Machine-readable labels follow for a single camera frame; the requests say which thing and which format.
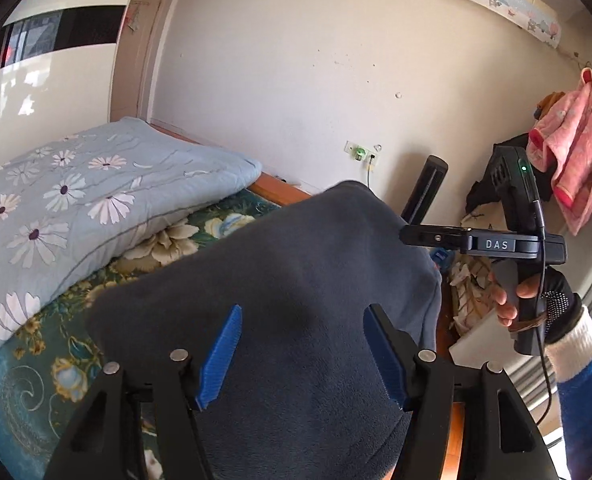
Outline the blue sleeve right forearm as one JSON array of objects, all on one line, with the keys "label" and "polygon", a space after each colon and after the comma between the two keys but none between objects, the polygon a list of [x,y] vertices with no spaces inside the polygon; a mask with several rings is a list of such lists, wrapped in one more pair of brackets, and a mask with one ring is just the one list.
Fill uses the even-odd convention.
[{"label": "blue sleeve right forearm", "polygon": [[567,468],[592,479],[592,318],[586,308],[562,338],[546,346],[558,384]]}]

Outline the right hand black glove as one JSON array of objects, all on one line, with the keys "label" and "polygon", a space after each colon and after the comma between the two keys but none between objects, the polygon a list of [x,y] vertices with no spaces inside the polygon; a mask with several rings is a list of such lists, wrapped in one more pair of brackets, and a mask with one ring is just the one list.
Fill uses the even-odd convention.
[{"label": "right hand black glove", "polygon": [[[516,296],[520,299],[539,297],[546,307],[544,322],[544,344],[550,346],[572,331],[581,319],[584,308],[581,299],[570,288],[563,273],[548,266],[544,277],[531,276],[516,287]],[[509,300],[508,293],[494,281],[490,298],[496,306],[500,323],[512,327],[518,320],[520,308]]]}]

